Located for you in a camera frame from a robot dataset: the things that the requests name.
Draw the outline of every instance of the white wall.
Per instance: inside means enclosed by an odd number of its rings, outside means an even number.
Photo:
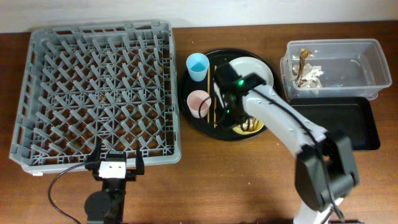
[[[173,27],[398,19],[398,0],[0,0],[0,32],[168,20]]]

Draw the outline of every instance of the crumpled paper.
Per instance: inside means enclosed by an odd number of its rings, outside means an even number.
[[[299,69],[299,65],[293,65],[295,75],[299,73]],[[301,88],[322,88],[321,81],[317,78],[320,75],[323,75],[322,66],[312,66],[309,63],[304,65]]]

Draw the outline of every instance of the wooden table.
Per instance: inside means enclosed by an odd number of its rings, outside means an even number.
[[[194,52],[234,47],[260,55],[279,72],[287,42],[300,39],[375,38],[398,78],[398,22],[296,24],[174,29],[178,74]],[[33,177],[8,159],[30,34],[0,34],[0,222],[70,223],[47,201],[54,174]],[[355,152],[361,184],[341,205],[347,218],[366,223],[398,220],[398,86],[371,102],[381,148]],[[126,223],[256,223],[292,218],[300,198],[294,158],[270,132],[242,142],[204,136],[181,116],[179,163],[146,167],[127,186]],[[53,189],[57,205],[83,223],[84,202],[100,190],[89,172],[62,177]]]

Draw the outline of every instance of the blue liquid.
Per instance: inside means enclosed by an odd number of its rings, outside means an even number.
[[[198,63],[198,64],[192,66],[191,71],[194,71],[194,72],[202,72],[202,71],[204,71],[205,69],[206,69],[206,67],[205,67],[204,65]]]

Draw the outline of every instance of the dish rack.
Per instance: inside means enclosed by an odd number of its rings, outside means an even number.
[[[168,22],[33,32],[10,159],[33,175],[61,172],[100,143],[101,158],[124,151],[128,167],[137,144],[147,166],[178,162],[175,68]]]

